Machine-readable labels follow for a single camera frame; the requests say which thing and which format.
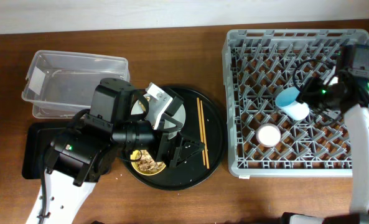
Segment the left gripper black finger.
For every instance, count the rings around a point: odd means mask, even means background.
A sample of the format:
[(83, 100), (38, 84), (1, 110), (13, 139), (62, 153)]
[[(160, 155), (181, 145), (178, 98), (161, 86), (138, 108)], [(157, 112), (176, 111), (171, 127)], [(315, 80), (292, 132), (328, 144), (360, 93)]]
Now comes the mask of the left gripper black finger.
[(191, 157), (200, 154), (204, 148), (205, 144), (201, 140), (178, 133), (170, 149), (170, 168), (185, 164)]
[(159, 130), (167, 131), (168, 138), (172, 139), (176, 137), (177, 133), (184, 126), (184, 109), (179, 108), (173, 116), (163, 113), (161, 116)]

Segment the light blue plastic cup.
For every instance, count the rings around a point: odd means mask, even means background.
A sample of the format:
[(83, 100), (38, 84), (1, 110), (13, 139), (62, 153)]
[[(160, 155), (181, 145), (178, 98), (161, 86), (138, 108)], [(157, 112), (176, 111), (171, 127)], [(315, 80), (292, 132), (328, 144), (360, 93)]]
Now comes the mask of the light blue plastic cup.
[(309, 115), (307, 103), (296, 101), (300, 91), (296, 87), (290, 87), (281, 91), (276, 99), (276, 106), (295, 121), (302, 120)]

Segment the pink plastic cup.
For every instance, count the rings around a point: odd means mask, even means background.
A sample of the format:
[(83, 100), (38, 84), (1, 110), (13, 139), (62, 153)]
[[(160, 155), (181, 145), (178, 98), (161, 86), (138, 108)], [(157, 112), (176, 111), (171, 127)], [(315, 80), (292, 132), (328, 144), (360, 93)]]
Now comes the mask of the pink plastic cup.
[(256, 139), (264, 147), (274, 147), (281, 140), (281, 132), (276, 125), (266, 123), (256, 130)]

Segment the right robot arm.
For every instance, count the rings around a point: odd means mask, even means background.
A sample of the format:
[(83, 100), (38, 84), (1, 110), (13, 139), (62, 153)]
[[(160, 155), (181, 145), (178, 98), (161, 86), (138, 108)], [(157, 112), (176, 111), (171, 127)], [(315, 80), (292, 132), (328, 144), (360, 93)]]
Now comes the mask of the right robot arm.
[(339, 111), (352, 152), (352, 201), (348, 214), (325, 218), (285, 212), (281, 223), (369, 223), (369, 45), (345, 45), (326, 78), (312, 77), (296, 88), (295, 102), (317, 115)]

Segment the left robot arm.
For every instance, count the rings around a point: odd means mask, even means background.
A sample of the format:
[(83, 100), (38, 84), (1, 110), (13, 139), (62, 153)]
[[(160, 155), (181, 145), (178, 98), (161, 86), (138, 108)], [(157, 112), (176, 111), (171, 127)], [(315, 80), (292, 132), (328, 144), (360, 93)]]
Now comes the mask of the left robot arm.
[(28, 223), (71, 223), (115, 159), (175, 168), (202, 152), (202, 141), (182, 133), (176, 92), (104, 78), (91, 106), (79, 111), (39, 156), (40, 190)]

